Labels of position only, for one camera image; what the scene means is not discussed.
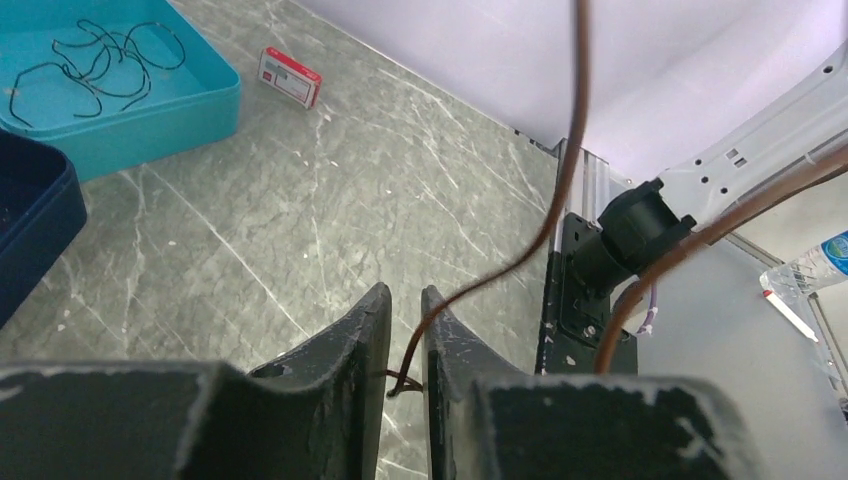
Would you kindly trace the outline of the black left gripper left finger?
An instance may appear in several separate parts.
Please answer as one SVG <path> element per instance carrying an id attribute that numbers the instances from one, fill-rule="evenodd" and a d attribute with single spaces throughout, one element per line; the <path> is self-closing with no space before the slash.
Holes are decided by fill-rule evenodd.
<path id="1" fill-rule="evenodd" d="M 288 353 L 1 367 L 5 479 L 371 479 L 392 296 L 373 285 Z"/>

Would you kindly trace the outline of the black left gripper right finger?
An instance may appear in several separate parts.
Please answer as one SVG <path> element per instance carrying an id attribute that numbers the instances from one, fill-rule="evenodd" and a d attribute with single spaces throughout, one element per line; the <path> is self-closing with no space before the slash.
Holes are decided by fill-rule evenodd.
<path id="1" fill-rule="evenodd" d="M 434 286 L 421 310 L 433 479 L 758 479 L 736 405 L 693 378 L 518 370 Z"/>

